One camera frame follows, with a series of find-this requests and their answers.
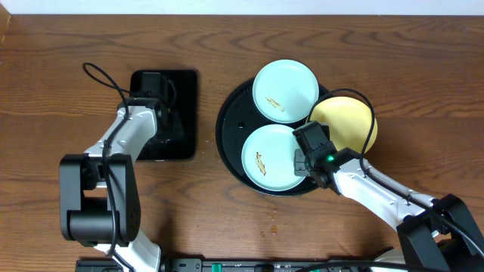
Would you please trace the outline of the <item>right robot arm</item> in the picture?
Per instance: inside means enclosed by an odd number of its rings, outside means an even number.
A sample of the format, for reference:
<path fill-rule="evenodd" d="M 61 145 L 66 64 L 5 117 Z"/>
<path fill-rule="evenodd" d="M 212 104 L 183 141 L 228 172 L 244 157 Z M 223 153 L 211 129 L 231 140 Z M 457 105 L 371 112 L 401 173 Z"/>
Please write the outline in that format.
<path fill-rule="evenodd" d="M 401 252 L 356 262 L 368 269 L 481 271 L 483 235 L 465 203 L 453 194 L 436 199 L 376 170 L 362 154 L 337 150 L 329 127 L 309 122 L 293 131 L 299 147 L 295 172 L 323 189 L 352 199 L 396 230 Z"/>

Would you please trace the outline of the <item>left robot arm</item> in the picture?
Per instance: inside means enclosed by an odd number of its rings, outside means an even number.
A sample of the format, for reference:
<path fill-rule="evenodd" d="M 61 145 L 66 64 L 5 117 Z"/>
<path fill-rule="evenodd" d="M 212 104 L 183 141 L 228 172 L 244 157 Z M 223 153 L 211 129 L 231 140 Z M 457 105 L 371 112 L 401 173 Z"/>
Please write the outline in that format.
<path fill-rule="evenodd" d="M 122 98 L 104 135 L 84 153 L 60 161 L 64 239 L 104 252 L 124 271 L 162 269 L 162 249 L 140 229 L 134 164 L 146 143 L 167 125 L 175 99 L 166 76 L 144 73 L 141 87 Z"/>

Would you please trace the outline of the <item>yellow plate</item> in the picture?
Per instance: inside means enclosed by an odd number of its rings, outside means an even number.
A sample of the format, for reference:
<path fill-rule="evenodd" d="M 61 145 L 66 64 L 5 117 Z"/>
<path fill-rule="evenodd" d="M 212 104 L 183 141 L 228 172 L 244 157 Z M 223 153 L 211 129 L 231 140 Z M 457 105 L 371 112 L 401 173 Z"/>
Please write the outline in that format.
<path fill-rule="evenodd" d="M 352 97 L 331 97 L 317 103 L 307 120 L 328 124 L 337 150 L 348 147 L 360 153 L 371 127 L 371 110 Z"/>

